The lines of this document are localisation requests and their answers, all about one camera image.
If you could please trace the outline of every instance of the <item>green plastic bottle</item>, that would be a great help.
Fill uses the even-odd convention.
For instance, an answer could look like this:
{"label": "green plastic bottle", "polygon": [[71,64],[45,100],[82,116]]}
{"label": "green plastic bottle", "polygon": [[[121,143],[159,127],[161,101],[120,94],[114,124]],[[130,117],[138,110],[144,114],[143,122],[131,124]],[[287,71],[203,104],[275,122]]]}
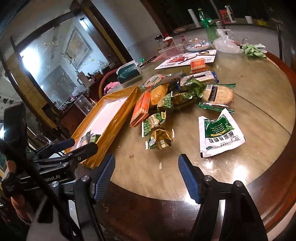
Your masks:
{"label": "green plastic bottle", "polygon": [[213,42],[218,38],[216,35],[217,28],[213,25],[212,19],[205,12],[203,12],[201,8],[198,9],[198,13],[200,16],[200,21],[206,30],[208,41]]}

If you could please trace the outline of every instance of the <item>paper sheet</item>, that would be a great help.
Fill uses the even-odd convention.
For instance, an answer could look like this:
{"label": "paper sheet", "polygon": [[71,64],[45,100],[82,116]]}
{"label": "paper sheet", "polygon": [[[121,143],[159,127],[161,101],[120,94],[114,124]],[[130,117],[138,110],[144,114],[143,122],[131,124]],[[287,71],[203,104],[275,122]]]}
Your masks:
{"label": "paper sheet", "polygon": [[[208,50],[209,54],[216,54],[217,50]],[[195,59],[200,59],[200,58],[204,58],[205,59],[205,63],[212,63],[215,60],[215,56],[205,56],[205,55],[200,55],[198,56],[199,53],[195,52],[195,53],[183,53],[183,54],[179,54],[175,57],[172,57],[170,59],[167,59],[166,61],[164,61],[161,65],[159,65],[158,67],[156,67],[155,69],[164,69],[164,68],[170,68],[170,67],[178,67],[178,66],[184,66],[184,65],[190,65],[190,61],[191,60],[195,60]]]}
{"label": "paper sheet", "polygon": [[[104,130],[107,128],[115,114],[121,108],[123,103],[126,101],[127,97],[121,98],[115,101],[107,101],[104,103],[103,107],[97,113],[96,117],[90,123],[90,125],[86,128],[85,132],[81,137],[85,136],[87,132],[91,131],[91,136],[95,134],[102,135]],[[77,143],[79,143],[81,138],[76,142],[75,146],[72,148],[73,150],[77,148]]]}

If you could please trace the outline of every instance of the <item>orange package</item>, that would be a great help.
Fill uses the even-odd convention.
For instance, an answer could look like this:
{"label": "orange package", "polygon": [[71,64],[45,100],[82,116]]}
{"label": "orange package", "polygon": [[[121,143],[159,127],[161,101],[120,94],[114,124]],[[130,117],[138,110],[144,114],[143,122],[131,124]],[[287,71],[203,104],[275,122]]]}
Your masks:
{"label": "orange package", "polygon": [[190,67],[191,67],[190,73],[196,73],[196,72],[199,72],[200,70],[204,71],[204,69],[206,68],[205,59],[200,58],[200,59],[191,60]]}
{"label": "orange package", "polygon": [[131,127],[136,127],[138,124],[140,124],[144,119],[148,117],[150,99],[151,93],[149,91],[145,91],[137,100],[135,109],[133,111],[133,115],[131,117]]}

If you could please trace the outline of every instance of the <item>person's arm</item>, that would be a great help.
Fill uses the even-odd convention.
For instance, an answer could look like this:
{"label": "person's arm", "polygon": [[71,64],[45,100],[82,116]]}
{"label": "person's arm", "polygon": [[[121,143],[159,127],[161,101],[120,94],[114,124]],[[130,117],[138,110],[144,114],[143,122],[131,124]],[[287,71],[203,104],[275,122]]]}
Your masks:
{"label": "person's arm", "polygon": [[[7,161],[6,165],[9,172],[16,172],[16,164],[14,161]],[[22,194],[15,194],[10,199],[18,216],[25,222],[31,223],[35,214],[32,207],[26,202],[24,196]]]}

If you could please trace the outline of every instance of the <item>framed picture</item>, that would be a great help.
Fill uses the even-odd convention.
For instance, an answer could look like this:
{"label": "framed picture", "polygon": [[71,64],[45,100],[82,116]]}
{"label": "framed picture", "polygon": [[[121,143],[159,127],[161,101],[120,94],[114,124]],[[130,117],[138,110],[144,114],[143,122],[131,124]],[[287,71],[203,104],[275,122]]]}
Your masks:
{"label": "framed picture", "polygon": [[92,49],[89,44],[78,29],[74,28],[66,48],[66,53],[73,59],[72,65],[76,70],[79,70],[79,67],[91,52]]}
{"label": "framed picture", "polygon": [[231,23],[226,9],[219,10],[223,23]]}

